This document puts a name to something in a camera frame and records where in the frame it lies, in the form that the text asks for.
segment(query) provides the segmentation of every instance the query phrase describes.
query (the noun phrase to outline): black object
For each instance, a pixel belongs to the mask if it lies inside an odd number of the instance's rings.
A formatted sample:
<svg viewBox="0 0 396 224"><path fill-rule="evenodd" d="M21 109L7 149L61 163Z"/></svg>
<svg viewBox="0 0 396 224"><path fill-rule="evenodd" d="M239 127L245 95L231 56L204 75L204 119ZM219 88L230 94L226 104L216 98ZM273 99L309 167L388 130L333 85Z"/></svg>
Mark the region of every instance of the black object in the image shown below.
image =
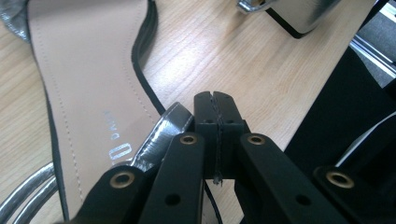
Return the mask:
<svg viewBox="0 0 396 224"><path fill-rule="evenodd" d="M335 165L363 133L396 111L396 82L383 90L348 48L285 154L308 176ZM381 123L341 165L396 204L396 118Z"/></svg>
<svg viewBox="0 0 396 224"><path fill-rule="evenodd" d="M231 96L203 92L195 105L195 131L173 139L159 169L111 169L69 223L201 223L205 177L235 179L244 223L396 223L387 199L339 168L318 169L315 187L270 138L249 132Z"/></svg>

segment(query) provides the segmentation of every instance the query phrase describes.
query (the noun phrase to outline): wood grain surface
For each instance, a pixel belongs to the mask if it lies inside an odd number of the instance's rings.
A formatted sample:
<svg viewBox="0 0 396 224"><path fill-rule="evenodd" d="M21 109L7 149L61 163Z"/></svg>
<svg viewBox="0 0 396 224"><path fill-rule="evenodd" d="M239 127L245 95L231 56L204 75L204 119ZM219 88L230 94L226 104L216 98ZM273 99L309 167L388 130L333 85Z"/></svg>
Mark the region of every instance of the wood grain surface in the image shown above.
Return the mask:
<svg viewBox="0 0 396 224"><path fill-rule="evenodd" d="M190 111L201 91L230 94L251 131L282 149L314 102L374 0L344 0L312 33L294 39L265 12L242 15L234 1L158 0L159 27L144 73L165 107ZM29 44L0 27L0 202L51 161L41 77ZM242 212L233 181L211 185L224 223ZM33 223L62 220L58 195Z"/></svg>

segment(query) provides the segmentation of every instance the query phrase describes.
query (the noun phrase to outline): leather insole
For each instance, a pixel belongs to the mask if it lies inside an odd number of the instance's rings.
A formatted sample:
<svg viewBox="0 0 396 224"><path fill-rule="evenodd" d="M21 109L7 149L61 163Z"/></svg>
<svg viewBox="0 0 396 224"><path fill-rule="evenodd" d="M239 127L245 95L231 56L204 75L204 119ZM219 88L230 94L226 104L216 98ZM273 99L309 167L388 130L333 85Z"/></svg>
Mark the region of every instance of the leather insole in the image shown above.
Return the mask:
<svg viewBox="0 0 396 224"><path fill-rule="evenodd" d="M147 0L29 2L70 217L105 171L134 156L160 117L131 61L147 10Z"/></svg>

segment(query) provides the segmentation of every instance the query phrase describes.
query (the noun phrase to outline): screw hole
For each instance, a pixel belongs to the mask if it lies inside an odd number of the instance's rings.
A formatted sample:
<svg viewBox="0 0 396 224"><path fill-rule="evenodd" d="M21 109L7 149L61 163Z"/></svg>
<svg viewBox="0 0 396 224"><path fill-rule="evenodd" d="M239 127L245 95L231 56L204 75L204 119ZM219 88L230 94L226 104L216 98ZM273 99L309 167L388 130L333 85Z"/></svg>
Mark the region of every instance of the screw hole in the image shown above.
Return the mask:
<svg viewBox="0 0 396 224"><path fill-rule="evenodd" d="M349 176L340 172L330 171L326 174L326 178L339 188L352 189L355 186L355 182Z"/></svg>
<svg viewBox="0 0 396 224"><path fill-rule="evenodd" d="M192 135L185 135L180 138L180 142L184 145L192 145L197 142L197 138Z"/></svg>
<svg viewBox="0 0 396 224"><path fill-rule="evenodd" d="M110 186L114 189L124 189L134 182L134 174L121 171L113 175L110 179Z"/></svg>
<svg viewBox="0 0 396 224"><path fill-rule="evenodd" d="M304 206L311 205L311 200L308 197L306 197L306 196L304 196L302 194L299 194L299 195L296 196L296 201L300 205L304 205Z"/></svg>
<svg viewBox="0 0 396 224"><path fill-rule="evenodd" d="M178 194L169 194L165 198L165 203L169 206L176 206L180 203L180 196Z"/></svg>
<svg viewBox="0 0 396 224"><path fill-rule="evenodd" d="M265 139L258 135L249 136L247 140L253 145L264 145L265 143Z"/></svg>

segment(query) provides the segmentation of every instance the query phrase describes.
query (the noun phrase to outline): brass grommet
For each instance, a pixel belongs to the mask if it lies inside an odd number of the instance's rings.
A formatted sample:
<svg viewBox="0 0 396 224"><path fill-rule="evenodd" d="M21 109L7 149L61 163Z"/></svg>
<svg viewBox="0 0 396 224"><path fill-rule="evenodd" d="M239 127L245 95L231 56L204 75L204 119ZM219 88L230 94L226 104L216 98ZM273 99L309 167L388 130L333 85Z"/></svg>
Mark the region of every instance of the brass grommet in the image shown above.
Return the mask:
<svg viewBox="0 0 396 224"><path fill-rule="evenodd" d="M355 187L355 182L349 176L338 171L329 171L326 174L326 178L339 188L352 189Z"/></svg>
<svg viewBox="0 0 396 224"><path fill-rule="evenodd" d="M184 145L192 145L197 142L197 138L193 135L184 135L180 137L180 142Z"/></svg>
<svg viewBox="0 0 396 224"><path fill-rule="evenodd" d="M110 186L114 189L124 189L132 183L134 183L134 174L128 171L118 172L110 179Z"/></svg>
<svg viewBox="0 0 396 224"><path fill-rule="evenodd" d="M253 145L264 145L265 139L258 135L251 135L247 138L247 141Z"/></svg>

